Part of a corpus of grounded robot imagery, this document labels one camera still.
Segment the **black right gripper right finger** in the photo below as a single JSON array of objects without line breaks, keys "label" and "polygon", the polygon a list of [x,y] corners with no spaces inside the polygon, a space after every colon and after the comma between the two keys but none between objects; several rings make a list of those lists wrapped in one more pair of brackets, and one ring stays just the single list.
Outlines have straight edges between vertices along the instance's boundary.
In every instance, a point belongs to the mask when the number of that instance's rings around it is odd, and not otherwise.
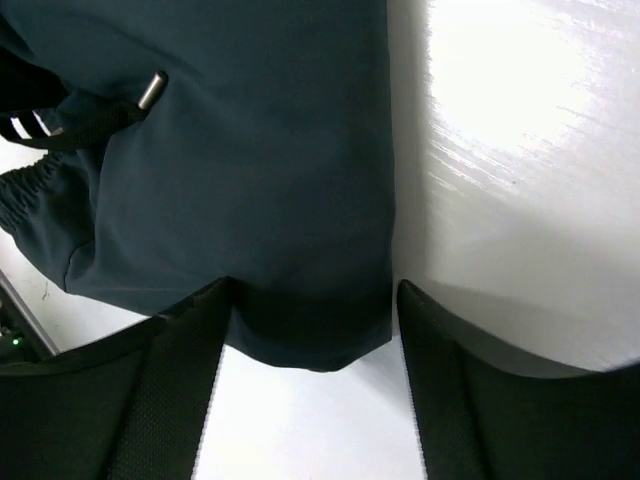
[{"label": "black right gripper right finger", "polygon": [[635,479],[639,366],[531,354],[402,281],[397,309],[430,479]]}]

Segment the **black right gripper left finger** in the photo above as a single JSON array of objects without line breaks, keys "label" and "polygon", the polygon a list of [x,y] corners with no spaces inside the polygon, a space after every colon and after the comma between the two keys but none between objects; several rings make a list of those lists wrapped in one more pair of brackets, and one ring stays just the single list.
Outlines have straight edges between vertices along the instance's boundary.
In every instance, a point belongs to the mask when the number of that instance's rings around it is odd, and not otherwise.
[{"label": "black right gripper left finger", "polygon": [[1,368],[5,479],[188,479],[231,313],[221,279],[168,312]]}]

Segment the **dark navy shorts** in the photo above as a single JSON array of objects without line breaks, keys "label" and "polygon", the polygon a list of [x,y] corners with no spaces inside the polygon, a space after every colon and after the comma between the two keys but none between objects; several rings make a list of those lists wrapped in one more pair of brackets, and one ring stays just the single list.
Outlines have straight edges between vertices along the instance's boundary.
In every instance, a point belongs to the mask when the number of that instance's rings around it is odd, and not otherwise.
[{"label": "dark navy shorts", "polygon": [[339,370],[391,337],[395,217],[383,1],[5,1],[1,226],[70,294],[170,313],[234,281],[228,343]]}]

